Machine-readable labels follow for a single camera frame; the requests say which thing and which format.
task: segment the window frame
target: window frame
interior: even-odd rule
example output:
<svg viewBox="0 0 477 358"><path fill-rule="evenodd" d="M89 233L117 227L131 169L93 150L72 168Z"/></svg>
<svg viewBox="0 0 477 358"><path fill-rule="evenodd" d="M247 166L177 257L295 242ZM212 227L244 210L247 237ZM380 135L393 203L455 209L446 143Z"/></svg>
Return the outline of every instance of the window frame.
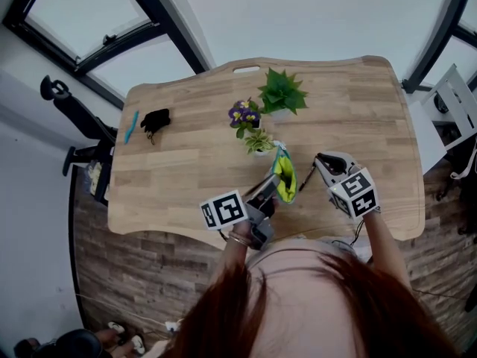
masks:
<svg viewBox="0 0 477 358"><path fill-rule="evenodd" d="M468 0L449 0L449 5L443 8L443 18L435 27L435 35L427 42L425 51L421 53L416 66L409 73L409 77L402 80L402 88L406 93L412 94L416 90L432 90L432 87L423 86L421 83L446 48L451 37L456 37L477 49L477 33L471 32L459 24L467 2ZM468 80L467 86L470 91L477 88L477 71Z"/></svg>
<svg viewBox="0 0 477 358"><path fill-rule="evenodd" d="M35 1L13 0L3 20L5 27L77 81L120 110L124 106L122 98L88 76L87 73L138 45L168 35L195 74L210 69L200 49L188 33L186 26L181 22L180 15L173 11L174 5L169 0L136 0L151 22L107 41L99 50L79 62L71 58L59 46L25 21Z"/></svg>

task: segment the small white pot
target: small white pot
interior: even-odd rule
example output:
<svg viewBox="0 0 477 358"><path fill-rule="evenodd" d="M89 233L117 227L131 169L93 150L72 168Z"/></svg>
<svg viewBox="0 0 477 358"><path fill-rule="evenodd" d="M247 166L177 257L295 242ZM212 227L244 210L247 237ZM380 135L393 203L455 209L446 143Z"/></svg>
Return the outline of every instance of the small white pot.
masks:
<svg viewBox="0 0 477 358"><path fill-rule="evenodd" d="M277 111L272 111L270 113L274 121L277 121L277 122L287 119L291 114L292 112L289 109L281 109Z"/></svg>
<svg viewBox="0 0 477 358"><path fill-rule="evenodd" d="M270 154L270 151L271 151L271 150L267 150L267 151L255 151L254 154L255 154L257 157L264 157L265 155Z"/></svg>

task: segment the office chair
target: office chair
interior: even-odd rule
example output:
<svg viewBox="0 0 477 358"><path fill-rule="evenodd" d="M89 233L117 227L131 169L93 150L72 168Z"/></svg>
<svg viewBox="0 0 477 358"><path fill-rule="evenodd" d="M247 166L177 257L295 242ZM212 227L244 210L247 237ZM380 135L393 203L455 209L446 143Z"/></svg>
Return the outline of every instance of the office chair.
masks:
<svg viewBox="0 0 477 358"><path fill-rule="evenodd" d="M75 98L69 88L62 81L51 81L50 76L43 78L40 84L40 93L46 101L53 101L53 105L63 113L78 130L89 139L99 142L94 147L77 150L70 147L63 164L63 176L67 176L71 163L91 163L97 160L101 163L101 175L95 190L95 199L104 203L104 193L110 182L111 148L116 143L117 128L105 125L97 116L94 116L80 100Z"/></svg>

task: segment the pink shirt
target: pink shirt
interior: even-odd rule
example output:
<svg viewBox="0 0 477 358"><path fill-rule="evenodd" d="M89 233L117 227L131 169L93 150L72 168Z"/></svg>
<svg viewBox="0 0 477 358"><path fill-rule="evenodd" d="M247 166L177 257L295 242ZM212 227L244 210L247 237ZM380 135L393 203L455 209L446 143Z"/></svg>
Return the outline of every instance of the pink shirt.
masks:
<svg viewBox="0 0 477 358"><path fill-rule="evenodd" d="M361 339L341 290L317 277L320 252L343 253L317 240L290 239L255 254L252 277L265 273L268 305L252 357L355 358ZM252 293L259 284L255 283Z"/></svg>

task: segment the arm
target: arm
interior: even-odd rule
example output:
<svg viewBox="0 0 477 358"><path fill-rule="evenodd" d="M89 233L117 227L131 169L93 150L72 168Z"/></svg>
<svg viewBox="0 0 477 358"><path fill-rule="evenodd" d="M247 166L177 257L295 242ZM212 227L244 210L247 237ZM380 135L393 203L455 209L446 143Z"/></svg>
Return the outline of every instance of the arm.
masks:
<svg viewBox="0 0 477 358"><path fill-rule="evenodd" d="M410 288L411 283L404 258L381 214L371 211L364 215L363 219L366 224L367 235L370 238L374 266L380 271L394 276Z"/></svg>
<svg viewBox="0 0 477 358"><path fill-rule="evenodd" d="M233 235L247 242L250 238L250 223L239 222L233 226ZM232 237L227 241L224 252L218 261L214 274L210 278L209 284L213 284L222 275L222 273L237 264L244 265L247 256L247 246L235 241Z"/></svg>

